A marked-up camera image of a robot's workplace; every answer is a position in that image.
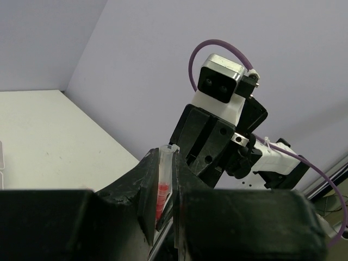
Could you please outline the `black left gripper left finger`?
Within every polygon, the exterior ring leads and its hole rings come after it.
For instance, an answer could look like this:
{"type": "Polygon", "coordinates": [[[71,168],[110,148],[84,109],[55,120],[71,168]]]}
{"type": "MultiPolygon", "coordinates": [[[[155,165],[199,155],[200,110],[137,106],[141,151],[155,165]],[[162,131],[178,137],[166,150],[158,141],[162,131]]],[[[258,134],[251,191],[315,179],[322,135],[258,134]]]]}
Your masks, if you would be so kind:
{"type": "Polygon", "coordinates": [[[1,260],[147,260],[159,151],[98,192],[1,191],[1,260]]]}

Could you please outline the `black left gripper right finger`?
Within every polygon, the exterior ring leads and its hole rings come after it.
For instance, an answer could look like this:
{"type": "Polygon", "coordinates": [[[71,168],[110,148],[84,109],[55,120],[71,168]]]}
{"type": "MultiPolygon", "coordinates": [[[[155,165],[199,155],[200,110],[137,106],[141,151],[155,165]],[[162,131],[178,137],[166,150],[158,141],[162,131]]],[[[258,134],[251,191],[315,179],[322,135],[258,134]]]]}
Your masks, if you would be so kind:
{"type": "Polygon", "coordinates": [[[293,190],[212,189],[173,156],[179,260],[325,260],[313,205],[293,190]]]}

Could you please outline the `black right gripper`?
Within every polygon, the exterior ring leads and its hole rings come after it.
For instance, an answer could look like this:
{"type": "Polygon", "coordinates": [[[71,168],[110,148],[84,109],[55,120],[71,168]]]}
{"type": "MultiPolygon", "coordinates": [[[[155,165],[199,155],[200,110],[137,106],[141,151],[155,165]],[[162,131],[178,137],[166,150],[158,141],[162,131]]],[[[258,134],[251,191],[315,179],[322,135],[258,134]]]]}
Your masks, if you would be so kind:
{"type": "Polygon", "coordinates": [[[220,179],[222,170],[236,179],[242,179],[251,172],[252,166],[262,156],[261,151],[255,147],[256,136],[253,131],[267,116],[267,110],[254,97],[246,99],[236,128],[236,134],[247,139],[246,145],[242,146],[230,141],[235,132],[233,125],[188,104],[169,144],[177,145],[185,162],[191,163],[190,170],[213,188],[220,179]]]}

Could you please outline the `clear small cap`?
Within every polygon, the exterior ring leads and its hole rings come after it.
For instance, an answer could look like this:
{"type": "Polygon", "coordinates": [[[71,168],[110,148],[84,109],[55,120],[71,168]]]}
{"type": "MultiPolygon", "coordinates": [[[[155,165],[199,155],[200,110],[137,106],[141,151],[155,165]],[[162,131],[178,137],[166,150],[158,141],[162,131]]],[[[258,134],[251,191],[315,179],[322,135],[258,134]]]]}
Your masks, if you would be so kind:
{"type": "Polygon", "coordinates": [[[159,182],[172,184],[172,159],[173,154],[179,151],[177,145],[164,145],[159,148],[159,182]]]}

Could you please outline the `red pencil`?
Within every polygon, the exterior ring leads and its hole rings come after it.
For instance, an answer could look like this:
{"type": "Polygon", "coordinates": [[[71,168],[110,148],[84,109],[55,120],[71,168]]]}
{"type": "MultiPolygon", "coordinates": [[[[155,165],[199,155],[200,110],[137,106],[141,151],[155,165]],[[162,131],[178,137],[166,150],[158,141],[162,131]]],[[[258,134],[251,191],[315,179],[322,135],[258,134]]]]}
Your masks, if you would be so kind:
{"type": "Polygon", "coordinates": [[[156,231],[160,231],[168,222],[171,213],[171,184],[169,182],[158,183],[156,204],[156,231]]]}

